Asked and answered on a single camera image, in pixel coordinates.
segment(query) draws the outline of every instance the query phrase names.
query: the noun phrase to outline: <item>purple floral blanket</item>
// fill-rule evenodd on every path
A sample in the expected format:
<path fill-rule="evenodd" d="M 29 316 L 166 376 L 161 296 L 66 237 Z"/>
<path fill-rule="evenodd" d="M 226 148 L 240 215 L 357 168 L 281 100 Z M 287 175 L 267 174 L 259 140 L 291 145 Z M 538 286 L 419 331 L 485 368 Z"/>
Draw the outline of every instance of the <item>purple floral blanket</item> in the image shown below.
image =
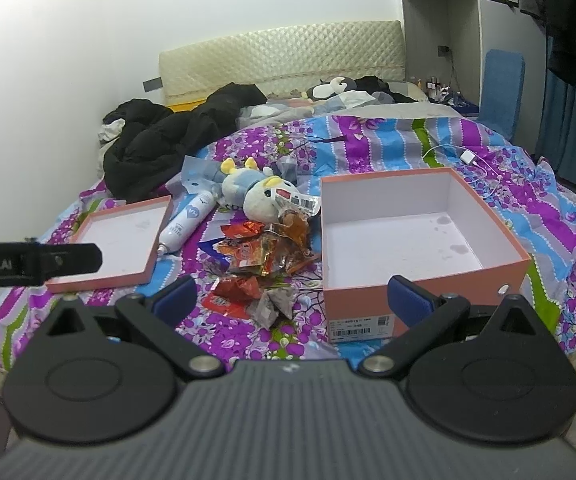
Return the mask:
<path fill-rule="evenodd" d="M 422 158 L 431 146 L 439 144 L 442 147 Z M 494 174 L 481 178 L 480 173 L 460 163 L 458 153 L 449 145 L 468 147 L 487 162 Z M 202 150 L 198 156 L 215 160 L 232 156 L 239 163 L 254 156 L 263 166 L 289 153 L 297 157 L 299 189 L 315 195 L 319 194 L 321 176 L 327 174 L 453 166 L 532 255 L 522 292 L 562 349 L 576 350 L 576 195 L 556 183 L 547 161 L 535 165 L 522 149 L 484 126 L 461 118 L 364 120 L 341 116 L 242 130 Z M 178 210 L 187 200 L 173 198 Z M 87 215 L 119 203 L 110 197 L 101 181 L 81 193 L 48 233 L 47 241 L 67 243 Z M 240 211 L 215 211 L 180 253 L 159 259 L 146 285 L 92 290 L 79 296 L 91 306 L 113 304 L 128 292 L 152 294 L 180 274 L 190 273 L 197 283 L 199 302 L 177 331 L 228 365 L 241 358 L 316 359 L 338 355 L 356 362 L 381 345 L 379 341 L 337 346 L 327 343 L 321 264 L 312 265 L 295 277 L 299 295 L 294 318 L 273 330 L 202 307 L 200 301 L 215 275 L 210 270 L 210 256 L 198 244 L 220 237 L 222 224 L 243 218 Z M 313 244 L 321 245 L 317 233 Z M 0 298 L 0 369 L 10 370 L 58 299 L 43 286 L 15 287 Z"/>

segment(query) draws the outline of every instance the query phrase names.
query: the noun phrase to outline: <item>bed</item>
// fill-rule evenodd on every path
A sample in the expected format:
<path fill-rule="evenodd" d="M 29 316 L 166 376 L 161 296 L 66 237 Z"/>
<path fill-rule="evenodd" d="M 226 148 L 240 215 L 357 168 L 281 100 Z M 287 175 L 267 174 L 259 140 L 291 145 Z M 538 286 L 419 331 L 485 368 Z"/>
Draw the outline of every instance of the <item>bed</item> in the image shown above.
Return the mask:
<path fill-rule="evenodd" d="M 391 88 L 419 96 L 405 83 L 404 41 L 399 22 L 348 22 L 284 27 L 218 38 L 165 52 L 160 70 L 169 105 L 188 107 L 230 81 L 255 83 L 265 94 L 294 95 L 320 79 L 343 74 L 376 75 Z M 345 136 L 344 142 L 315 143 L 316 137 Z M 465 146 L 482 157 L 501 180 L 480 178 L 463 166 L 454 148 Z M 576 195 L 555 181 L 547 161 L 530 157 L 503 137 L 430 103 L 377 105 L 336 114 L 241 130 L 201 150 L 197 156 L 241 161 L 254 155 L 268 164 L 292 152 L 298 160 L 298 187 L 317 194 L 321 176 L 335 173 L 453 166 L 514 231 L 532 256 L 522 293 L 551 329 L 576 368 Z M 172 194 L 177 210 L 183 197 Z M 89 213 L 122 202 L 110 196 L 103 180 L 84 190 L 57 218 L 44 241 L 68 242 Z M 161 258 L 145 285 L 100 289 L 79 294 L 89 305 L 112 304 L 137 290 L 152 294 L 180 274 L 197 283 L 199 302 L 215 276 L 201 240 L 216 238 L 220 225 L 242 219 L 241 212 L 217 210 L 204 221 L 182 252 Z M 313 236 L 316 246 L 319 236 Z M 178 327 L 181 336 L 232 366 L 238 359 L 318 359 L 343 356 L 356 363 L 382 341 L 332 346 L 327 342 L 321 294 L 321 264 L 297 275 L 299 289 L 293 322 L 272 330 L 251 321 L 232 319 L 197 304 Z M 7 290 L 0 297 L 0 387 L 5 373 L 23 351 L 33 331 L 48 316 L 59 296 L 43 286 Z"/>

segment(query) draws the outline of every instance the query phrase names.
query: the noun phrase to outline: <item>spray bottle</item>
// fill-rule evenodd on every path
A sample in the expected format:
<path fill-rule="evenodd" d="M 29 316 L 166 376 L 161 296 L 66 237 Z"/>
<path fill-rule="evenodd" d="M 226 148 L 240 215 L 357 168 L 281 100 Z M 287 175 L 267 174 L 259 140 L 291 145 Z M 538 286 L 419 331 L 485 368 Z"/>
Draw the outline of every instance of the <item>spray bottle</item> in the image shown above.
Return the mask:
<path fill-rule="evenodd" d="M 175 216 L 159 235 L 157 255 L 176 253 L 217 205 L 212 190 L 203 190 Z"/>

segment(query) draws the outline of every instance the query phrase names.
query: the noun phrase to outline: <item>curtain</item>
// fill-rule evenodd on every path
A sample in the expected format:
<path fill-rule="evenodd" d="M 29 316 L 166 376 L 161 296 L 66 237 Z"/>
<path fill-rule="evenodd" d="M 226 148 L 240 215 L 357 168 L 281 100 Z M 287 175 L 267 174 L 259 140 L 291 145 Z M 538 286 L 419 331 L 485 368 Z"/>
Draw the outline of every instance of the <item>curtain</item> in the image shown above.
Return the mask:
<path fill-rule="evenodd" d="M 548 54 L 551 46 L 548 38 Z M 576 184 L 576 86 L 549 70 L 535 155 L 544 156 L 558 176 Z"/>

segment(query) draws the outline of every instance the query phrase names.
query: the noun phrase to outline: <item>quilted headboard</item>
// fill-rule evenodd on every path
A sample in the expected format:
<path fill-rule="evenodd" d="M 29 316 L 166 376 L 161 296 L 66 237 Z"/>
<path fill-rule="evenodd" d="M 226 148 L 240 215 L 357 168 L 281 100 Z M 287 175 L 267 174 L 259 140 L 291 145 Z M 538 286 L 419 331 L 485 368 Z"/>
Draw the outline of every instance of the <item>quilted headboard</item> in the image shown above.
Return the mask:
<path fill-rule="evenodd" d="M 206 98 L 231 81 L 288 96 L 337 75 L 405 78 L 401 22 L 294 25 L 202 41 L 159 55 L 167 104 Z"/>

